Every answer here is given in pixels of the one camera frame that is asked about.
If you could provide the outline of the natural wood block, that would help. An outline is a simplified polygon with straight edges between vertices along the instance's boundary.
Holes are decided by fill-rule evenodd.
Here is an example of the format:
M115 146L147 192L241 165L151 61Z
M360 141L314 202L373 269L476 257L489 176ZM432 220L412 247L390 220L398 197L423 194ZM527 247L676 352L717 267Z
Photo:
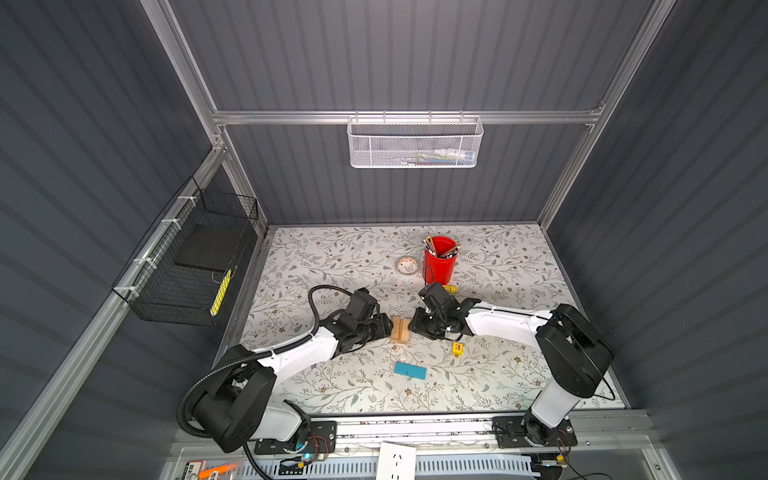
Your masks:
M402 319L399 316L392 317L393 328L390 335L390 340L393 343L399 343L401 340Z
M401 318L400 319L399 340L403 344L408 343L409 340L410 340L409 324L410 324L410 319L409 318Z

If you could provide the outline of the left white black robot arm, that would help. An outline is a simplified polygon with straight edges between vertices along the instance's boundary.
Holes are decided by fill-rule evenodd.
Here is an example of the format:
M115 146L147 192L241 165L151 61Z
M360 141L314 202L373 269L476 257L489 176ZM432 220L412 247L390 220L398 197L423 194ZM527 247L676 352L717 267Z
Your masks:
M311 329L278 346L249 350L238 344L183 395L176 411L179 428L213 440L225 453L253 439L271 440L289 452L305 448L311 417L294 401L270 403L274 389L291 377L367 344L387 338L393 321L365 288L334 285L309 289Z

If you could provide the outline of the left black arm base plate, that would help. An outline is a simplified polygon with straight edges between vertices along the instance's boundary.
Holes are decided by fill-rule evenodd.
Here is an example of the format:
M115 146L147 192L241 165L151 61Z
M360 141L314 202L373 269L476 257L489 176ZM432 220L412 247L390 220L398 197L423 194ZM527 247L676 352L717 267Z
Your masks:
M257 438L253 452L257 455L333 453L337 427L335 421L303 422L286 441Z

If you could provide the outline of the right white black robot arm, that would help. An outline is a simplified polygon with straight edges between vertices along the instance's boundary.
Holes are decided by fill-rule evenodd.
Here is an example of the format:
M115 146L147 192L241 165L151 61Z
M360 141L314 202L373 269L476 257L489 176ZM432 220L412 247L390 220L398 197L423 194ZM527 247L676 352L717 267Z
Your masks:
M603 335L570 304L550 311L499 307L475 298L458 301L433 282L418 292L424 305L416 309L409 330L432 340L453 334L485 336L536 347L551 379L524 417L527 435L550 434L582 399L593 397L614 359Z

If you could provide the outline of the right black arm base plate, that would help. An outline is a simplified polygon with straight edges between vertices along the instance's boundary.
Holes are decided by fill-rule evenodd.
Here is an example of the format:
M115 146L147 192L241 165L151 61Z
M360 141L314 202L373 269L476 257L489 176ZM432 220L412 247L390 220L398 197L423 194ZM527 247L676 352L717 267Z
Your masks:
M568 417L558 426L549 427L530 413L496 416L491 430L500 448L574 447L578 444Z

